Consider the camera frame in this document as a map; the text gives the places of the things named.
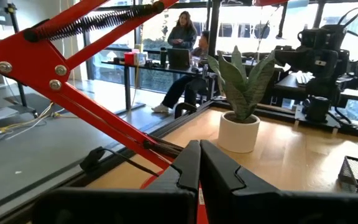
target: bolt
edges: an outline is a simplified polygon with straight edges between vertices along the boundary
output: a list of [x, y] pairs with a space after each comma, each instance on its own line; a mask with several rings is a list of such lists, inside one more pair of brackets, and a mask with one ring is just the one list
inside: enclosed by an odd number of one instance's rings
[[0, 71], [3, 73], [9, 73], [12, 71], [12, 65], [9, 62], [0, 62]]
[[66, 75], [67, 68], [64, 67], [63, 65], [57, 65], [55, 67], [55, 72], [56, 72], [57, 75]]
[[50, 80], [49, 86], [53, 90], [59, 90], [62, 87], [62, 83], [59, 80]]

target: woman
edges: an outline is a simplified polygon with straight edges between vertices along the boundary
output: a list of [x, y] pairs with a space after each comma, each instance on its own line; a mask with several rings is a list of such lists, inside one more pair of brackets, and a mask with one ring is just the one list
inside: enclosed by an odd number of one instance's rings
[[[191, 55], [200, 58], [206, 58], [208, 55], [208, 38], [209, 31], [203, 31], [198, 41], [198, 47], [191, 51]], [[202, 78], [194, 78], [184, 75], [175, 81], [169, 88], [162, 103], [152, 110], [158, 113], [168, 112], [169, 108], [173, 108], [178, 103], [183, 91], [185, 91], [185, 103], [196, 105], [197, 92], [206, 88], [206, 82]]]
[[188, 11], [183, 11], [177, 25], [168, 36], [168, 44], [173, 48], [193, 50], [197, 39], [197, 31], [190, 19]]

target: keyboard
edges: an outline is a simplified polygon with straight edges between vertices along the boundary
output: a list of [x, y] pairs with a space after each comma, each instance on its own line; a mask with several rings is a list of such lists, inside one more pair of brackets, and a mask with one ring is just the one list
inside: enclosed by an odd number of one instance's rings
[[310, 73], [297, 73], [296, 74], [296, 83], [298, 86], [306, 86], [306, 84], [312, 79], [314, 76]]

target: potted plant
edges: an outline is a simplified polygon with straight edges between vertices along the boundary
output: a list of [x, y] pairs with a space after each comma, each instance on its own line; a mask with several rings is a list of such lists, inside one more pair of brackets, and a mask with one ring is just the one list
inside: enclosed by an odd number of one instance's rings
[[232, 152], [251, 152], [257, 139], [260, 119], [253, 115], [273, 76], [275, 56], [272, 51], [247, 77], [237, 46], [227, 62], [221, 52], [218, 60], [208, 57], [209, 67], [220, 77], [220, 86], [233, 111], [222, 114], [218, 145]]

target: spring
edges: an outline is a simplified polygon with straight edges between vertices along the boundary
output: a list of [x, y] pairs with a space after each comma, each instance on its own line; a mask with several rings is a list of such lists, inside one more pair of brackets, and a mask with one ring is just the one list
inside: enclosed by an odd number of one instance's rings
[[104, 29], [107, 27], [118, 26], [136, 17], [149, 16], [153, 13], [160, 13], [164, 9], [163, 3], [158, 1], [154, 4], [147, 4], [141, 6], [134, 6], [130, 9], [123, 9], [120, 11], [109, 12], [97, 16], [82, 17], [75, 22], [64, 24], [60, 26], [49, 25], [39, 26], [27, 30], [24, 34], [28, 41], [36, 42], [39, 40], [58, 40], [66, 37], [71, 37], [84, 32], [89, 32], [96, 29]]

